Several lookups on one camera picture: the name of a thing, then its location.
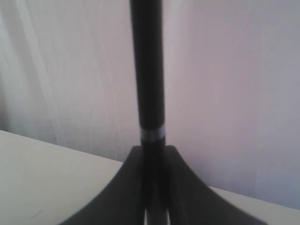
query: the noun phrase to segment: white table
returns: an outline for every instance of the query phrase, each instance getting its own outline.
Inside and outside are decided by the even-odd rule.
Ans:
[[[0,225],[56,225],[93,199],[122,163],[0,131]],[[270,225],[300,211],[212,188]]]

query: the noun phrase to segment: metal ring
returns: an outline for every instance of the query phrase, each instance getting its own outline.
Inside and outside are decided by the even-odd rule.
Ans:
[[[146,142],[156,142],[165,137],[165,124],[153,130],[141,128],[141,139]]]

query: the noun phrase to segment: vertical rod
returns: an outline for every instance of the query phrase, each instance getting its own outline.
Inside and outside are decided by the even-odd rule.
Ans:
[[[165,104],[161,0],[130,0],[148,225],[166,225]]]

